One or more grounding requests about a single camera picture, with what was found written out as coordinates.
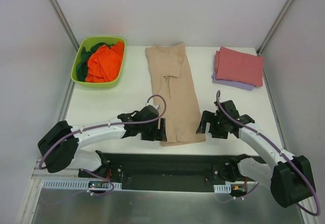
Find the beige t shirt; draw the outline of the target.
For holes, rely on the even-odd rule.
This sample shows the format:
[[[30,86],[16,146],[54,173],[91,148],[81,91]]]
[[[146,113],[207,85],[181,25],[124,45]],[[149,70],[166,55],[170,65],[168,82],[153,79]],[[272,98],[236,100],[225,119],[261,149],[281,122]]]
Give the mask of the beige t shirt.
[[[206,141],[197,134],[201,112],[196,96],[185,45],[152,46],[145,49],[153,94],[161,95],[167,104],[165,142],[161,146],[176,146]]]

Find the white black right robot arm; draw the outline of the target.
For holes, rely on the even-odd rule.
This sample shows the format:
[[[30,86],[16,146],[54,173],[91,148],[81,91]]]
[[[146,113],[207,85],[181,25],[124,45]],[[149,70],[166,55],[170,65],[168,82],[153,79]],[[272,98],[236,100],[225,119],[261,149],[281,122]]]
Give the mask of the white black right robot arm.
[[[197,133],[208,132],[218,139],[227,139],[232,134],[263,160],[259,163],[247,154],[238,155],[219,170],[221,179],[235,182],[251,178],[269,188],[275,201],[284,208],[316,196],[311,164],[305,156],[295,156],[273,143],[253,118],[239,114],[233,101],[214,104],[215,112],[202,113]]]

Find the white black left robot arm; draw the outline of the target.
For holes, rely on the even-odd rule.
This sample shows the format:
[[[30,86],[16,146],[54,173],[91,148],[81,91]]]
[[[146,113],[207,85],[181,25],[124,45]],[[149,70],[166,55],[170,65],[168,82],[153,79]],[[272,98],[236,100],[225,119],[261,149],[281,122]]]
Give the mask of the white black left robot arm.
[[[63,120],[56,123],[38,142],[41,153],[39,169],[56,173],[67,167],[86,169],[95,177],[104,177],[107,165],[98,150],[89,152],[86,146],[105,140],[140,136],[145,141],[163,141],[166,136],[166,119],[163,113],[147,105],[140,111],[122,113],[100,123],[69,125]]]

